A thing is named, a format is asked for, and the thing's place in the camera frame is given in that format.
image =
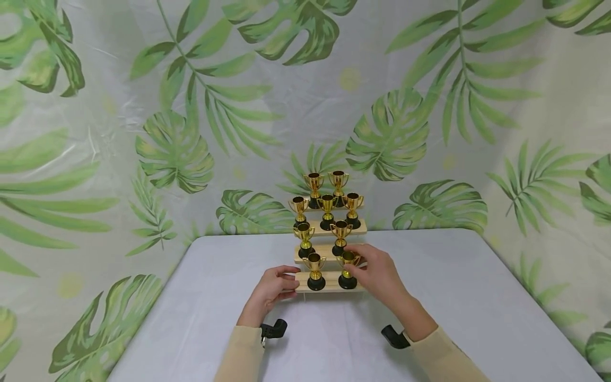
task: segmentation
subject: fabric backdrop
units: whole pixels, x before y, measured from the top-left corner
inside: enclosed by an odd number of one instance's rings
[[[193,239],[290,232],[302,175],[342,169],[370,229],[481,234],[611,381],[611,1],[0,20],[0,380],[104,381]]]

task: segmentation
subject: table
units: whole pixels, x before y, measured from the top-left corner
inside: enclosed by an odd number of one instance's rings
[[[252,288],[265,269],[292,263],[295,241],[286,234],[193,242],[109,381],[212,381]],[[369,232],[367,242],[393,256],[408,290],[493,382],[600,382],[475,232]],[[267,342],[262,381],[428,380],[409,349],[380,335],[389,323],[402,327],[367,293],[300,295],[266,322],[278,317],[288,329]]]

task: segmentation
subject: trophy cup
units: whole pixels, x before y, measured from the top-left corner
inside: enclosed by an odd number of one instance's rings
[[[351,251],[345,251],[341,256],[336,257],[337,262],[343,267],[346,264],[357,266],[360,262],[360,255],[354,254]],[[347,270],[342,270],[342,274],[337,279],[337,282],[344,289],[356,288],[357,281]]]
[[[338,220],[335,224],[331,224],[331,232],[337,237],[331,252],[335,256],[341,256],[344,252],[343,248],[346,246],[346,236],[352,232],[352,226],[344,220]]]
[[[343,191],[342,188],[348,183],[349,175],[343,171],[334,171],[329,173],[329,180],[333,187],[335,187],[335,191],[333,191],[333,196],[337,196],[337,201],[335,202],[335,207],[343,207]]]
[[[318,198],[320,198],[318,190],[323,186],[324,178],[317,172],[311,172],[308,175],[304,175],[304,179],[307,186],[312,190],[308,207],[312,210],[317,210],[320,208],[318,206]]]
[[[357,193],[348,193],[343,198],[344,204],[348,209],[346,215],[346,223],[352,225],[352,229],[358,229],[360,227],[359,214],[356,213],[356,209],[363,204],[363,195],[359,196]]]
[[[323,220],[320,221],[320,227],[325,231],[330,231],[331,224],[335,223],[331,211],[333,210],[333,206],[337,202],[337,196],[325,194],[322,195],[319,199],[317,199],[317,201],[319,207],[322,208],[324,211]]]
[[[314,236],[314,227],[310,227],[308,223],[300,223],[297,227],[293,227],[293,232],[295,236],[301,239],[301,244],[299,245],[299,257],[304,259],[308,257],[309,254],[314,253],[314,247],[310,242],[312,236]]]
[[[297,216],[295,217],[295,224],[293,224],[293,227],[297,227],[301,223],[307,223],[306,217],[304,215],[305,210],[307,210],[307,202],[303,197],[301,196],[294,197],[292,200],[288,201],[288,206],[291,207],[293,212],[297,214]]]
[[[320,270],[324,267],[326,261],[326,257],[320,257],[317,253],[311,253],[304,259],[305,266],[310,269],[310,277],[307,280],[308,288],[312,290],[321,290],[324,288],[327,282],[324,280]]]

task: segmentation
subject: person's left hand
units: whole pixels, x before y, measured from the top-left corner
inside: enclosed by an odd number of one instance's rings
[[[260,327],[265,316],[271,312],[278,301],[297,295],[295,288],[299,286],[299,281],[295,280],[295,276],[286,273],[300,271],[299,268],[288,265],[266,270],[255,290],[252,291],[236,325]]]

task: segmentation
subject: black clamp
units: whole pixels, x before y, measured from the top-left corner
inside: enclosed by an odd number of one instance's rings
[[[386,338],[386,341],[390,346],[395,349],[405,349],[410,346],[409,341],[403,334],[399,334],[395,331],[392,325],[387,325],[382,329],[382,335]]]
[[[276,320],[274,326],[261,324],[261,345],[265,348],[265,340],[268,338],[282,338],[287,327],[287,322],[281,318]]]

